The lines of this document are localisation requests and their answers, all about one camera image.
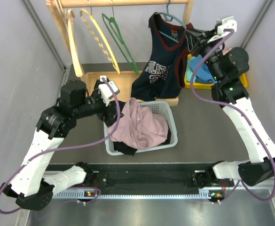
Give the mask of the pink tank top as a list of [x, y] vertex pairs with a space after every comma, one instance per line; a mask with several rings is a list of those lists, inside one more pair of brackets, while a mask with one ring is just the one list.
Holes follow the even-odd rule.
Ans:
[[141, 150], [158, 146], [168, 138], [169, 127], [164, 116], [153, 113], [148, 106], [141, 106], [135, 98], [129, 99], [123, 109], [119, 124], [108, 127], [115, 132], [110, 137], [113, 142]]

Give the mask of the blue plastic hanger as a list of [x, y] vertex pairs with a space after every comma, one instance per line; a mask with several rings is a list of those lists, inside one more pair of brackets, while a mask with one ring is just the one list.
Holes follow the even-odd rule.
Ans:
[[[171, 22], [173, 20], [177, 21], [184, 29], [187, 28], [187, 26], [176, 16], [172, 15], [169, 13], [169, 5], [171, 4], [171, 0], [168, 0], [167, 4], [166, 4], [166, 12], [156, 12], [154, 13], [155, 15], [163, 15], [164, 16], [164, 20], [166, 22]], [[175, 39], [174, 37], [171, 37], [165, 33], [163, 33], [162, 31], [159, 31], [159, 33], [165, 37], [167, 37], [168, 39], [178, 43], [179, 41], [177, 39]]]

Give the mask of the navy maroon-trimmed jersey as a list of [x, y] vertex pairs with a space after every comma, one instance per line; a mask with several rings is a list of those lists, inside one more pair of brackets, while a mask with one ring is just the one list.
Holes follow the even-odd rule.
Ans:
[[185, 87], [189, 49], [185, 30], [193, 31], [191, 23], [186, 27], [166, 22], [154, 13], [149, 18], [152, 52], [139, 78], [132, 83], [131, 97], [143, 101], [178, 97]]

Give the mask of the green plastic hanger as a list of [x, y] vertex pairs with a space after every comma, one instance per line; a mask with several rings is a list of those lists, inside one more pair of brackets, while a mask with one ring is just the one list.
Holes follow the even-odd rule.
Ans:
[[112, 9], [112, 16], [108, 17], [106, 14], [102, 13], [102, 20], [109, 31], [111, 37], [113, 38], [115, 44], [117, 45], [118, 49], [120, 50], [121, 54], [123, 55], [124, 59], [126, 62], [129, 64], [131, 69], [134, 71], [136, 75], [139, 75], [139, 69], [138, 66], [129, 50], [127, 47], [123, 36], [121, 34], [121, 31], [119, 29], [119, 26], [116, 22], [115, 19], [115, 14], [114, 14], [114, 8], [113, 8], [113, 0], [110, 1], [111, 4], [111, 9]]

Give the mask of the yellow metal-hook hanger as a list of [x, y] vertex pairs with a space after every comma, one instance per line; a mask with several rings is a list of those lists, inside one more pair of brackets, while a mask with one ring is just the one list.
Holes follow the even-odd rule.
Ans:
[[[87, 29], [90, 31], [90, 33], [93, 36], [93, 38], [95, 39], [95, 41], [97, 42], [99, 48], [103, 51], [104, 55], [107, 57], [108, 61], [112, 64], [112, 66], [115, 69], [115, 71], [117, 72], [117, 74], [120, 74], [120, 68], [119, 68], [118, 62], [117, 62], [115, 55], [110, 47], [110, 44], [107, 41], [107, 38], [104, 35], [100, 26], [98, 25], [97, 21], [93, 17], [92, 4], [89, 0], [87, 1], [87, 3], [88, 3], [88, 6], [90, 7], [90, 11], [87, 11], [86, 9], [82, 8], [79, 11], [80, 18], [83, 21], [83, 23], [86, 25]], [[87, 15], [89, 17], [93, 26], [97, 30], [99, 36], [95, 33], [95, 31], [91, 27], [91, 24], [87, 21], [87, 19], [84, 17], [84, 15]]]

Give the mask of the beige wooden hanger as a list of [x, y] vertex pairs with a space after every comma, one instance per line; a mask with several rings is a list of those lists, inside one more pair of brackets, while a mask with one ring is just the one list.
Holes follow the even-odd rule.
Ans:
[[80, 78], [83, 75], [85, 75], [85, 71], [79, 60], [77, 44], [76, 44], [75, 35], [74, 35], [73, 20], [75, 18], [75, 15], [71, 9], [67, 9], [66, 11], [63, 10], [62, 3], [60, 0], [58, 0], [57, 3], [58, 3], [58, 9], [60, 10], [60, 14], [62, 15], [62, 18], [65, 21], [64, 23], [66, 24], [66, 28], [67, 28], [70, 54], [71, 54], [71, 59], [74, 67], [74, 72], [75, 72], [75, 75]]

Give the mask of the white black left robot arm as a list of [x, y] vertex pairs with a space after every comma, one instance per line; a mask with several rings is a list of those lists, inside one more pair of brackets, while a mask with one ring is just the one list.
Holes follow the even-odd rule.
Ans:
[[117, 94], [120, 93], [115, 82], [106, 76], [96, 81], [94, 90], [89, 93], [83, 81], [71, 80], [60, 89], [56, 104], [44, 110], [36, 125], [31, 146], [21, 167], [0, 187], [0, 196], [13, 197], [20, 209], [39, 211], [44, 209], [53, 196], [72, 186], [93, 183], [93, 171], [83, 162], [56, 175], [45, 177], [54, 152], [63, 151], [60, 144], [69, 131], [76, 127], [77, 120], [97, 115], [105, 121], [111, 117], [108, 110], [113, 98], [117, 108], [117, 121], [121, 110]]

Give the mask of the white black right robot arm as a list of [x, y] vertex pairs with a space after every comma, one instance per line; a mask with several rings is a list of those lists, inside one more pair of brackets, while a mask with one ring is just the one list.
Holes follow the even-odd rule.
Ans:
[[248, 186], [255, 186], [265, 180], [275, 180], [275, 143], [270, 139], [258, 119], [249, 97], [241, 82], [241, 75], [249, 70], [249, 56], [245, 49], [235, 47], [223, 54], [222, 46], [233, 33], [225, 29], [224, 37], [217, 37], [216, 30], [185, 30], [187, 45], [192, 56], [202, 60], [216, 83], [211, 88], [212, 104], [217, 104], [229, 117], [240, 135], [249, 160], [216, 162], [206, 174], [211, 186], [218, 186], [223, 179], [241, 180]]

